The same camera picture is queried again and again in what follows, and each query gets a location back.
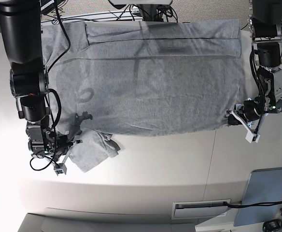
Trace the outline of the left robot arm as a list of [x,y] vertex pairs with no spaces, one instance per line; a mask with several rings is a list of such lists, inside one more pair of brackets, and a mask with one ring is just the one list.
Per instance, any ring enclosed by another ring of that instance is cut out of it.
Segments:
[[258,96],[236,104],[227,117],[229,125],[245,127],[252,143],[259,140],[265,116],[282,112],[282,0],[251,0],[249,9],[249,62]]

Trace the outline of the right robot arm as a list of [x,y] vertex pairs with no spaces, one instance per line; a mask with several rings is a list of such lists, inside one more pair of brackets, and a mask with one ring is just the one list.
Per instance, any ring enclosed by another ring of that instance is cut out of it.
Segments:
[[18,117],[27,121],[31,159],[46,159],[57,175],[66,174],[59,162],[80,143],[56,131],[62,105],[58,93],[49,88],[43,63],[41,3],[38,0],[0,0],[0,29],[10,69],[10,88]]

